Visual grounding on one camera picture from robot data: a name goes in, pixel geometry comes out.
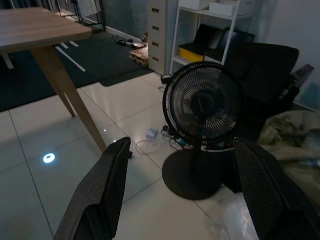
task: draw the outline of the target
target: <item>gray wall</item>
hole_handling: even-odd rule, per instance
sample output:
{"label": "gray wall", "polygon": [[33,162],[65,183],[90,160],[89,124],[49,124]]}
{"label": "gray wall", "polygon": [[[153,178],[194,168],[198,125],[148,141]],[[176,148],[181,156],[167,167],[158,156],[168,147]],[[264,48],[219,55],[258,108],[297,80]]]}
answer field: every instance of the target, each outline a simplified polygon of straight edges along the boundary
{"label": "gray wall", "polygon": [[137,38],[148,31],[148,0],[103,0],[103,4],[108,27]]}
{"label": "gray wall", "polygon": [[260,0],[251,21],[256,41],[286,45],[300,51],[295,69],[315,67],[296,102],[320,110],[320,1]]}

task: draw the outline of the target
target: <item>wooden table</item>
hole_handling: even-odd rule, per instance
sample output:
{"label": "wooden table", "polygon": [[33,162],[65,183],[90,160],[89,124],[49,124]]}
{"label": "wooden table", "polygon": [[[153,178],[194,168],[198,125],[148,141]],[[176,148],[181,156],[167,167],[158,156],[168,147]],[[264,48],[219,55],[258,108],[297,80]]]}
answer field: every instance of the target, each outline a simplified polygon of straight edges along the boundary
{"label": "wooden table", "polygon": [[70,103],[103,152],[106,144],[53,48],[90,35],[90,28],[41,7],[0,10],[0,55],[30,50],[71,116],[75,113]]}

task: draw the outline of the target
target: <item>wooden pallet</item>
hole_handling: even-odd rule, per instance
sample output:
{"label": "wooden pallet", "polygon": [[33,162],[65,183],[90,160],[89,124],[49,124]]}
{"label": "wooden pallet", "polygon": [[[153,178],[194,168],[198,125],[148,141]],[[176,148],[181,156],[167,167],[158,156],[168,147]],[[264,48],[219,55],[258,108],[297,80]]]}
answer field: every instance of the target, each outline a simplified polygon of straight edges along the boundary
{"label": "wooden pallet", "polygon": [[146,47],[131,51],[129,57],[143,67],[148,67],[149,65],[148,49]]}

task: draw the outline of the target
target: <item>table leg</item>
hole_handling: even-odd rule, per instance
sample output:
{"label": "table leg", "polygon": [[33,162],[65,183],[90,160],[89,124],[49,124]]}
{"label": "table leg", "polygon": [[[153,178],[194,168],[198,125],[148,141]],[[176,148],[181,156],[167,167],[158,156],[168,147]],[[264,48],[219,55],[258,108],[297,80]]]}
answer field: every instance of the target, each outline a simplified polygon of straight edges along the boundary
{"label": "table leg", "polygon": [[74,113],[68,102],[71,102],[81,121],[88,129],[99,149],[103,152],[107,147],[102,139],[92,117],[71,81],[64,65],[60,61],[56,50],[52,46],[45,46],[31,50],[34,58],[43,70],[56,93],[72,116]]}

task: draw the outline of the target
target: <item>table top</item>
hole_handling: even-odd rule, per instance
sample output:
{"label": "table top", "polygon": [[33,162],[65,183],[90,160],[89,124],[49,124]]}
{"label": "table top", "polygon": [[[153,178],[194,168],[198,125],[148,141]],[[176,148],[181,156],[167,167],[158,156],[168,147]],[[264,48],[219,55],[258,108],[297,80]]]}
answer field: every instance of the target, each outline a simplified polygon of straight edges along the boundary
{"label": "table top", "polygon": [[0,10],[0,53],[86,39],[89,27],[41,7]]}

